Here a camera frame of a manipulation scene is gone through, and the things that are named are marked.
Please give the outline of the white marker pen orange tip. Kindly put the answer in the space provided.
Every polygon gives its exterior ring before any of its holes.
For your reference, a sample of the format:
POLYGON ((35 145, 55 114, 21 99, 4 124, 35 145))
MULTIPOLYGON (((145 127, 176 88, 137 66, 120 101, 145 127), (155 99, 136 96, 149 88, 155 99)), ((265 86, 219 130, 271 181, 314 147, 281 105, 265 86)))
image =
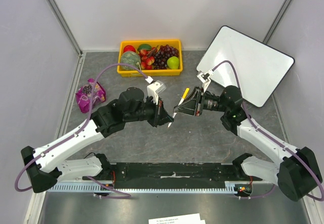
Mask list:
POLYGON ((181 97, 181 99, 180 99, 178 105, 181 105, 181 104, 183 103, 183 101, 185 100, 185 98, 186 98, 186 96, 187 96, 189 90, 190 90, 190 88, 186 88, 186 89, 185 89, 185 91, 184 91, 184 93, 183 93, 183 95, 182 95, 182 97, 181 97))

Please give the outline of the white whiteboard black frame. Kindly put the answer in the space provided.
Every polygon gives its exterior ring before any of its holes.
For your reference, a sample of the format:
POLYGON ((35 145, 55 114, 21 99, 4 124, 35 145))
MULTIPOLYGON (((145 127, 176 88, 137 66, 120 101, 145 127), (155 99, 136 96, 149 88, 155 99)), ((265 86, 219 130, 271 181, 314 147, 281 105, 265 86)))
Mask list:
POLYGON ((222 26, 196 70, 214 68, 213 82, 222 87, 239 86, 245 101, 262 107, 294 63, 293 57, 222 26))

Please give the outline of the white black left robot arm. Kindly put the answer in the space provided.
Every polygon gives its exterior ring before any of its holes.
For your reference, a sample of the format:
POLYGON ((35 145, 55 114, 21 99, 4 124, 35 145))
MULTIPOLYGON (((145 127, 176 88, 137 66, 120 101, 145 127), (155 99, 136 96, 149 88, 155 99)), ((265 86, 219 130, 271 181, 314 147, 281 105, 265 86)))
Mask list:
POLYGON ((24 172, 34 193, 49 190, 58 182, 78 177, 98 177, 106 180, 111 175, 110 163, 104 154, 89 159, 69 161, 68 158, 84 147, 124 129, 126 123, 147 121, 158 127, 174 121, 165 110, 157 93, 148 97, 136 87, 130 87, 105 106, 93 112, 81 125, 57 140, 39 148, 26 146, 21 150, 24 172))

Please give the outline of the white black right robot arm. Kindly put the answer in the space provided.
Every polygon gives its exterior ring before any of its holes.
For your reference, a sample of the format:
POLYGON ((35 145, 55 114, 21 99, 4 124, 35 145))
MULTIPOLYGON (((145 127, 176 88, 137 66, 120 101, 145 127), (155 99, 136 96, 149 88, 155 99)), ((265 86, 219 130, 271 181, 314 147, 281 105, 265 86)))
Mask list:
POLYGON ((228 86, 219 96, 195 87, 193 95, 196 116, 204 110, 222 112, 221 122, 225 129, 254 145, 271 160, 267 162, 248 156, 232 167, 235 179, 244 180, 251 175, 278 186, 292 201, 297 202, 305 196, 323 201, 323 196, 310 194, 315 188, 323 193, 322 176, 314 152, 307 147, 297 148, 265 130, 248 114, 238 87, 228 86))

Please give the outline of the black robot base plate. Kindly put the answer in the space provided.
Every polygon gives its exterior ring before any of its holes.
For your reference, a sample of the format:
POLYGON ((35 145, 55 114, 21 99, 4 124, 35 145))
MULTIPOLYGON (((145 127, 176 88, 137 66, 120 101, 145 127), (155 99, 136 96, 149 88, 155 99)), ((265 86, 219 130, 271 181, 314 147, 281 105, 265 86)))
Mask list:
POLYGON ((111 163, 95 180, 112 180, 117 189, 222 189, 226 181, 249 182, 232 164, 111 163))

